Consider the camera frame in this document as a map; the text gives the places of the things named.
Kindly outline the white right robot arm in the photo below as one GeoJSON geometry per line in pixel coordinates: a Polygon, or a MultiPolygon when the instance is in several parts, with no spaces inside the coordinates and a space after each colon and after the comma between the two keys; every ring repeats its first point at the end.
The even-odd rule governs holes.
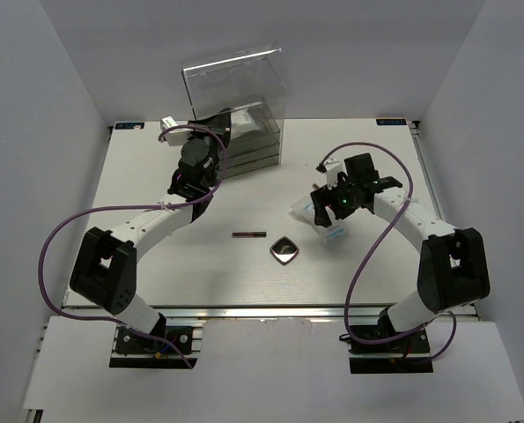
{"type": "Polygon", "coordinates": [[[483,237],[477,230],[457,228],[427,211],[393,176],[380,176],[368,153],[344,162],[325,159],[317,169],[327,182],[310,195],[316,226],[330,227],[334,220],[366,209],[387,222],[387,229],[396,230],[419,254],[416,289],[381,311],[371,336],[363,338],[348,327],[355,342],[398,351],[410,334],[438,315],[490,294],[483,237]]]}

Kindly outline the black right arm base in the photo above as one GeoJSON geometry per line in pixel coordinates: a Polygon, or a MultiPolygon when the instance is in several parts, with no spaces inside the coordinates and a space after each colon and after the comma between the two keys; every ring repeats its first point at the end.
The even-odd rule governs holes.
{"type": "Polygon", "coordinates": [[[425,329],[396,332],[384,308],[374,324],[344,318],[345,333],[339,336],[349,346],[353,375],[429,374],[433,372],[431,347],[425,329]]]}

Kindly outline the clear acrylic drawer organizer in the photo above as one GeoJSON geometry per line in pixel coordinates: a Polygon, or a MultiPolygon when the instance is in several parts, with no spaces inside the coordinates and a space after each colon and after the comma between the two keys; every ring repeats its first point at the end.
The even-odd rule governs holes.
{"type": "Polygon", "coordinates": [[[227,178],[280,164],[289,79],[278,42],[190,59],[181,75],[196,122],[231,124],[227,178]]]}

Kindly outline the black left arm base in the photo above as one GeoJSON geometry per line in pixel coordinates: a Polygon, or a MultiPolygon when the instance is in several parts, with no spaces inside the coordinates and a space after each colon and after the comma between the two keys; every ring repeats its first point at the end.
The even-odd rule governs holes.
{"type": "Polygon", "coordinates": [[[165,338],[172,343],[143,338],[124,326],[115,328],[110,368],[191,369],[197,363],[203,322],[197,319],[166,320],[165,338]]]}

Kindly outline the cotton pad packet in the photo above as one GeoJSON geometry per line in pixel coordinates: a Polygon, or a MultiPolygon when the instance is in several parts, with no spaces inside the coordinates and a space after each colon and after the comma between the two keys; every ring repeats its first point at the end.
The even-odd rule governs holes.
{"type": "Polygon", "coordinates": [[[231,112],[231,139],[258,130],[258,124],[247,109],[231,112]]]}
{"type": "Polygon", "coordinates": [[[305,196],[292,204],[291,213],[294,218],[308,224],[323,243],[331,243],[348,235],[348,229],[343,221],[336,219],[329,208],[324,210],[316,208],[310,196],[305,196]]]}

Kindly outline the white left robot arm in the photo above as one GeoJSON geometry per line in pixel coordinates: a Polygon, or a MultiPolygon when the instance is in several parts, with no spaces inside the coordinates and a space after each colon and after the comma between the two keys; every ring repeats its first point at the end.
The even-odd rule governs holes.
{"type": "Polygon", "coordinates": [[[136,331],[154,353],[166,341],[166,319],[137,294],[137,265],[175,231],[198,220],[223,179],[223,159],[232,135],[232,112],[222,109],[183,128],[183,146],[166,194],[149,210],[103,230],[89,229],[70,277],[70,289],[136,331]]]}

